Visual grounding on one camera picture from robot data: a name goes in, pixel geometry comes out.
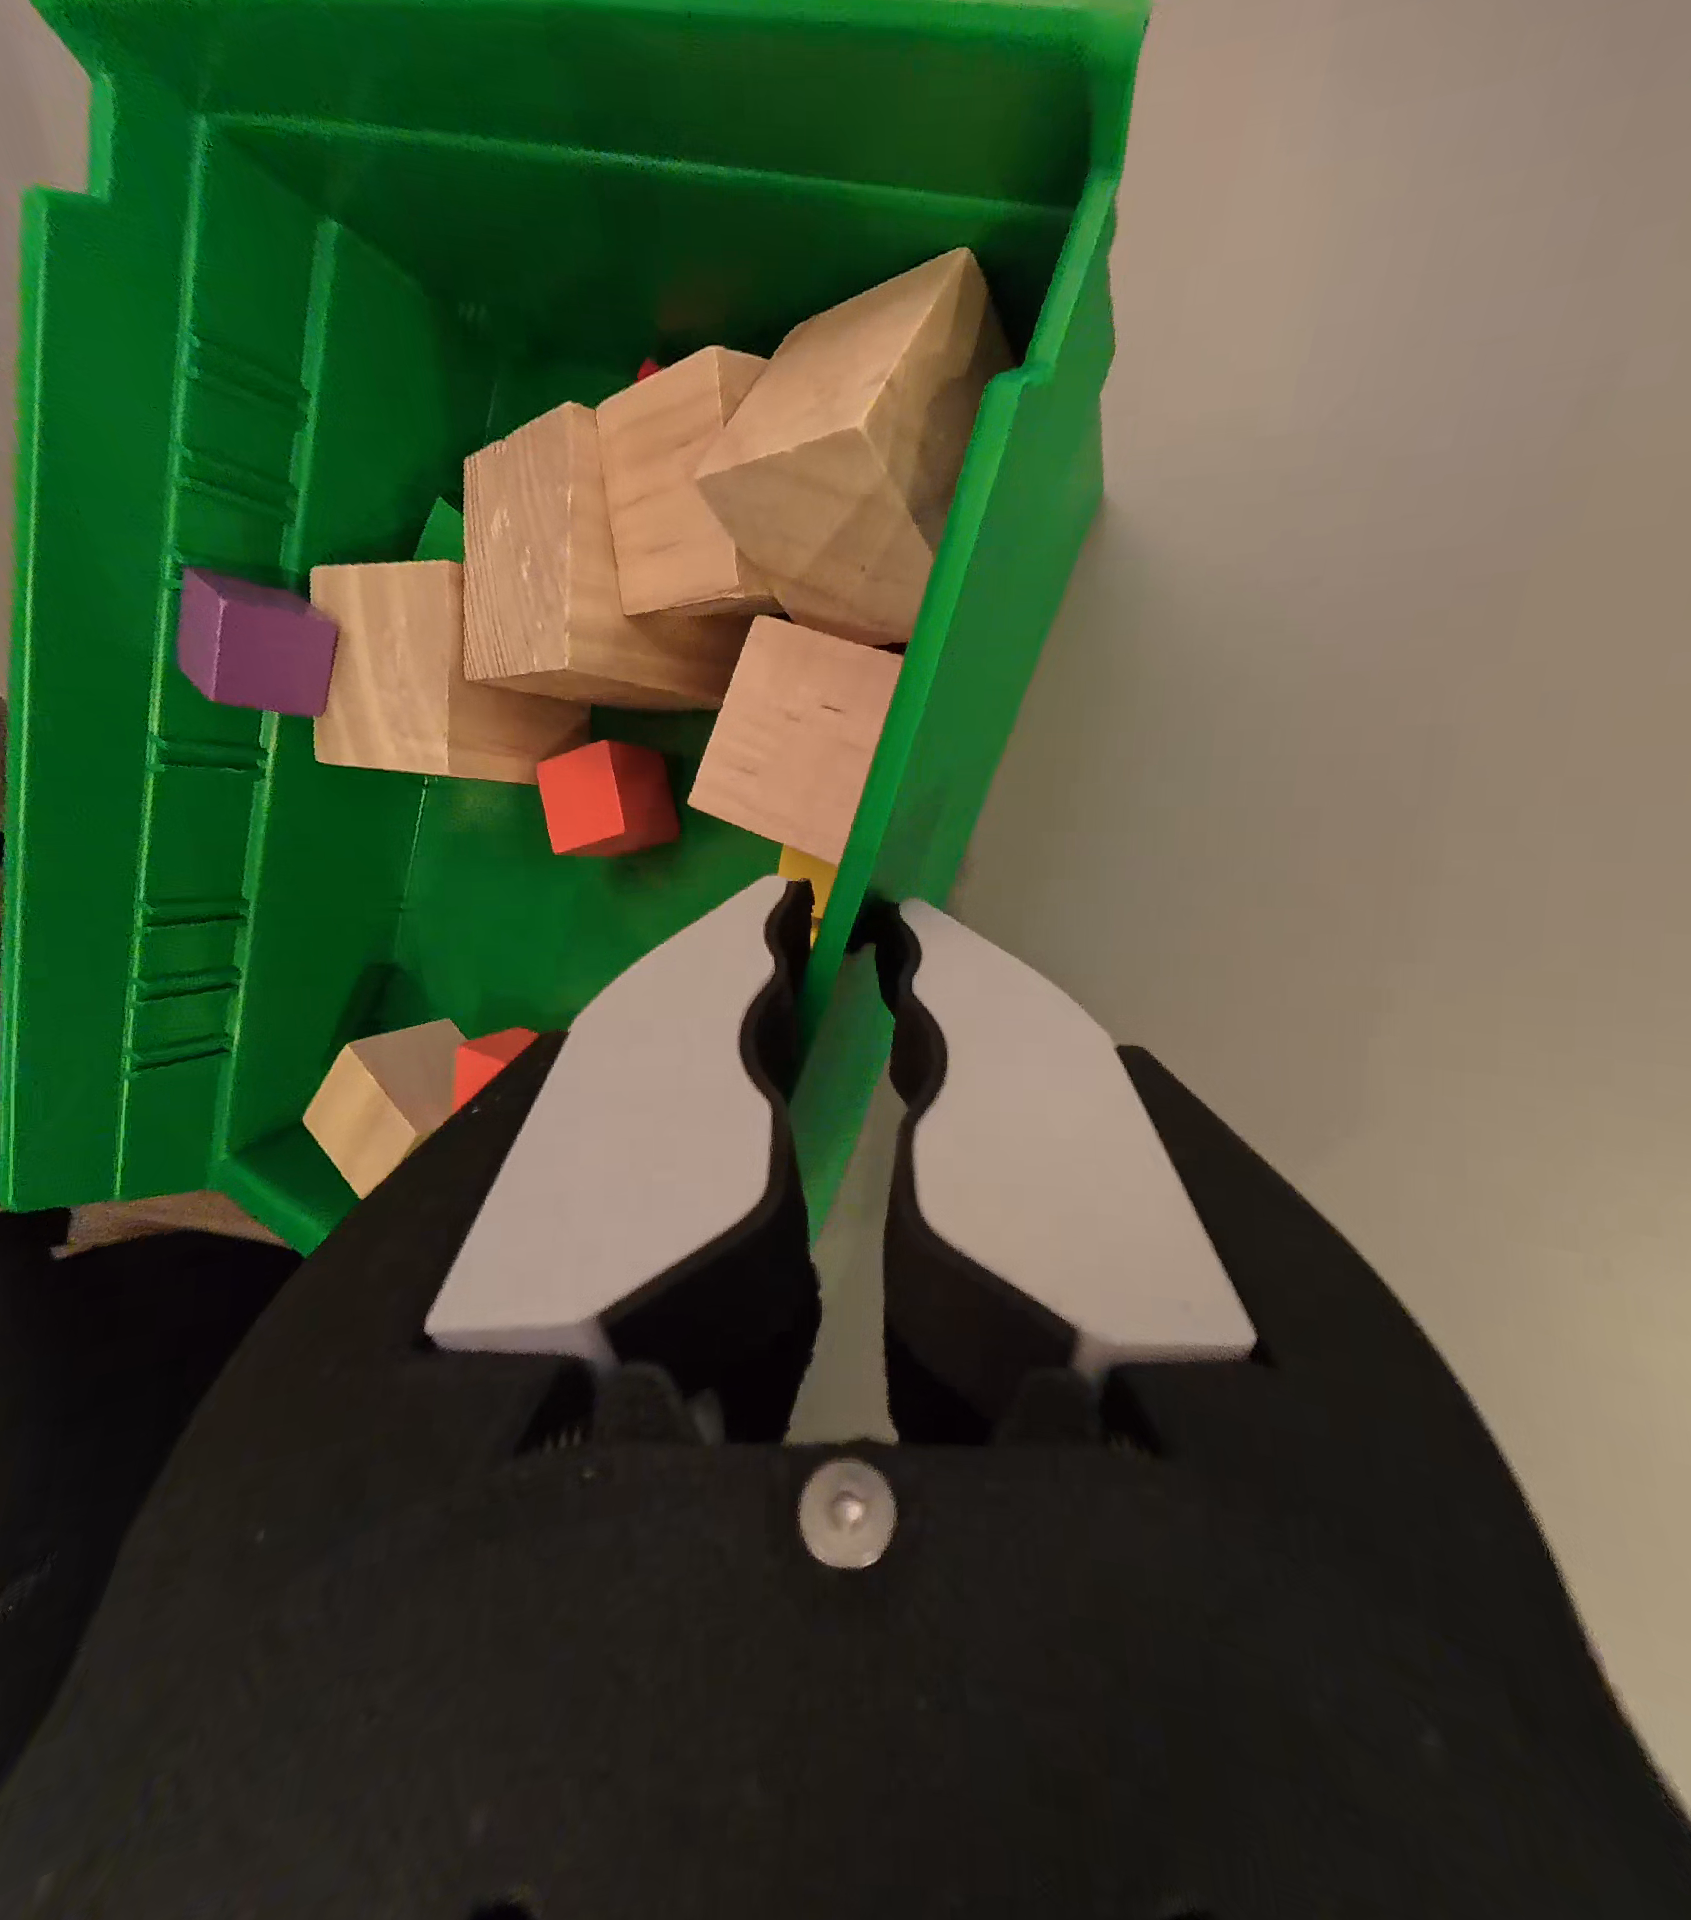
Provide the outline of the pale single wooden cube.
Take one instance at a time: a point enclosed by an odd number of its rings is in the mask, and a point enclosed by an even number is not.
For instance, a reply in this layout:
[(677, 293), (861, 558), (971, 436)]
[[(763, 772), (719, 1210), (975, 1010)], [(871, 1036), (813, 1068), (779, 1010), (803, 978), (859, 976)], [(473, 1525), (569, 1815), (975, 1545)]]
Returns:
[(303, 1112), (303, 1129), (349, 1190), (387, 1181), (455, 1110), (453, 1020), (425, 1020), (345, 1045)]

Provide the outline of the black jacket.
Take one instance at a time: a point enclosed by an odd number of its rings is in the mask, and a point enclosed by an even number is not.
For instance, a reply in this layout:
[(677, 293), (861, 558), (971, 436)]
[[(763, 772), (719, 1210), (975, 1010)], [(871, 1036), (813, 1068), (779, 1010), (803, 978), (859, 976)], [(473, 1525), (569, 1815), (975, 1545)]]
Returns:
[(0, 1786), (197, 1405), (301, 1265), (195, 1229), (61, 1255), (65, 1227), (0, 1212)]

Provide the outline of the beige trouser leg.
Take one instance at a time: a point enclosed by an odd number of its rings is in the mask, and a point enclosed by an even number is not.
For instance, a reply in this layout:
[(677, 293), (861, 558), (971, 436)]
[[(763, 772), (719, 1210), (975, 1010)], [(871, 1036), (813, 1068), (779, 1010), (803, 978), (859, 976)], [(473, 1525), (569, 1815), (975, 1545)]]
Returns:
[(145, 1237), (205, 1234), (283, 1247), (281, 1237), (217, 1190), (161, 1194), (137, 1201), (89, 1203), (69, 1210), (61, 1255)]

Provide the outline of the green plastic box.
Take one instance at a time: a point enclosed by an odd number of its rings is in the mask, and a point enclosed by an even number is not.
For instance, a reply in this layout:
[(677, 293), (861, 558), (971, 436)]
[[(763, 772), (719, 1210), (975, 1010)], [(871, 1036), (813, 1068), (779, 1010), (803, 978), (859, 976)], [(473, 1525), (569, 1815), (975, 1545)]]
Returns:
[(561, 1029), (767, 843), (549, 852), (533, 790), (319, 765), (177, 660), (187, 568), (405, 564), (463, 458), (967, 246), (1017, 370), (801, 996), (821, 1227), (889, 1018), (835, 927), (947, 900), (1101, 500), (1147, 5), (39, 5), (89, 188), (21, 225), (0, 1203), (189, 1188), (309, 1253), (337, 1051)]

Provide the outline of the pile of wooden cubes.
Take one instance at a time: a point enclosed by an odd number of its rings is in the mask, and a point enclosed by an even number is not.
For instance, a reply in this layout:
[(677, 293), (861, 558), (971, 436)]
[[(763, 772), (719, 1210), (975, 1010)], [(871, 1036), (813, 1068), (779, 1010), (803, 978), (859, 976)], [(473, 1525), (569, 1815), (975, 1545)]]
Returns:
[(601, 712), (711, 714), (687, 805), (841, 862), (989, 385), (969, 250), (471, 453), (459, 558), (323, 564), (323, 767), (527, 786)]

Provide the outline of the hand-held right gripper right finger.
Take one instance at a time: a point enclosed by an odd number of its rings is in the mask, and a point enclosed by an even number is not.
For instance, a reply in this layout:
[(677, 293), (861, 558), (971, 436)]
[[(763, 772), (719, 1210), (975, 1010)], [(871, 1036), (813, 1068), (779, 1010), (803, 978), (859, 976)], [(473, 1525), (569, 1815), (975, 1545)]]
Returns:
[(1229, 1365), (1255, 1326), (1105, 1027), (919, 898), (871, 916), (903, 1106), (883, 1227), (899, 1433), (995, 1433), (1025, 1382)]

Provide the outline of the purple cube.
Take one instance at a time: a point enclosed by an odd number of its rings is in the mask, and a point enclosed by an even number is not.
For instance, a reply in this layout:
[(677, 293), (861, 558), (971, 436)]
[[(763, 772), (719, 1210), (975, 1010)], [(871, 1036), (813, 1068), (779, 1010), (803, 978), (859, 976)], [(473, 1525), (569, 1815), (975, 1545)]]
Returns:
[(187, 566), (177, 665), (211, 704), (317, 719), (329, 703), (337, 627), (303, 596)]

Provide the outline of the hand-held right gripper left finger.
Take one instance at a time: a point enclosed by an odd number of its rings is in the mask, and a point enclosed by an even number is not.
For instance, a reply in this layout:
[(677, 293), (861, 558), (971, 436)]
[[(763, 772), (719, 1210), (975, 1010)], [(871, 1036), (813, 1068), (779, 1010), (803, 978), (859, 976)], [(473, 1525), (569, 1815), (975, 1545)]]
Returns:
[(821, 1318), (789, 1096), (813, 890), (765, 876), (575, 1018), (451, 1260), (425, 1339), (593, 1377), (661, 1370), (779, 1443)]

